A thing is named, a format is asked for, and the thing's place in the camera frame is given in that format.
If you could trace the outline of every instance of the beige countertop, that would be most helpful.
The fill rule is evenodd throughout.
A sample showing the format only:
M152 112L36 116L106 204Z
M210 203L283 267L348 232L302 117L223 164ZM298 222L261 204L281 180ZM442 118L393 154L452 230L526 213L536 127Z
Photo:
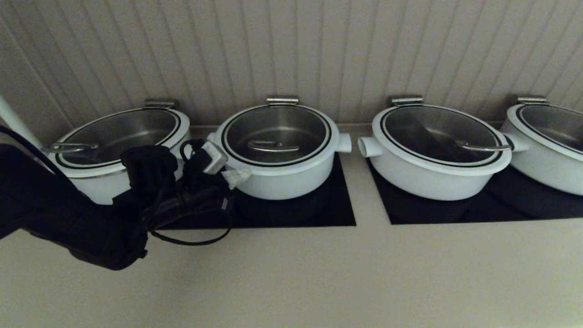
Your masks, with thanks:
M0 242L0 326L583 327L583 219L393 226L354 150L340 159L356 227L150 238L117 272L16 232Z

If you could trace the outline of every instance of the white tag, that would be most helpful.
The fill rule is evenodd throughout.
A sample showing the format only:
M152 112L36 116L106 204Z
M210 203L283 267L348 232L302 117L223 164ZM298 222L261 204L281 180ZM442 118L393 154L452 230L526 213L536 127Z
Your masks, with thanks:
M224 179L229 183L229 189L233 190L239 184L251 177L251 170L227 170L222 171Z

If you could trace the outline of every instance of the induction cooktop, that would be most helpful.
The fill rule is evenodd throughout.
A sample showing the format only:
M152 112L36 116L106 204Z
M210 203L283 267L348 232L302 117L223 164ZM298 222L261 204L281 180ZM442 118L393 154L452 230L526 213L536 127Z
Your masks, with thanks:
M314 191L290 200L263 200L237 189L231 216L233 228L356 226L340 157L334 154L330 176ZM223 229L224 218L201 215L182 218L160 229Z
M391 224L530 221L583 217L583 196L547 187L508 166L477 195L438 201L410 194L385 180L367 159Z

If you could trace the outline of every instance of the glass lid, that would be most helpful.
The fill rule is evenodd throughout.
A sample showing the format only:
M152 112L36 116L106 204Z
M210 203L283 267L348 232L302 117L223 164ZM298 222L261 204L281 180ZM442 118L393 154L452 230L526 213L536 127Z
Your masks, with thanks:
M73 133L63 142L97 144L96 149L57 156L77 165L102 165L120 159L129 148L157 145L167 140L178 126L167 110L142 109L105 117Z
M413 155L448 163L473 163L494 152L472 151L457 142L497 146L497 138L474 118L433 106L403 106L389 111L382 126L387 137Z
M226 150L251 164L292 164L323 149L330 127L318 113L294 105L271 105L246 111L224 129Z
M544 138L583 153L583 114L554 106L525 106L520 120Z

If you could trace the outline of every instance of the lid hinge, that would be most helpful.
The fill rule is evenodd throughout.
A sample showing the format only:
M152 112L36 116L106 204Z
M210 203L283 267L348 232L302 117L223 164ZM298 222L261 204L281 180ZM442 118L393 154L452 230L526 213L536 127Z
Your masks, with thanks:
M289 105L297 105L300 103L300 100L297 96L268 96L267 103L270 105L275 104L289 104Z
M178 109L178 100L170 98L148 98L142 109Z
M389 106L423 105L423 96L406 95L389 97Z
M532 104L545 104L545 105L547 105L547 104L549 104L549 102L547 102L545 96L536 96L536 95L517 96L516 103L528 104L528 105L532 105Z

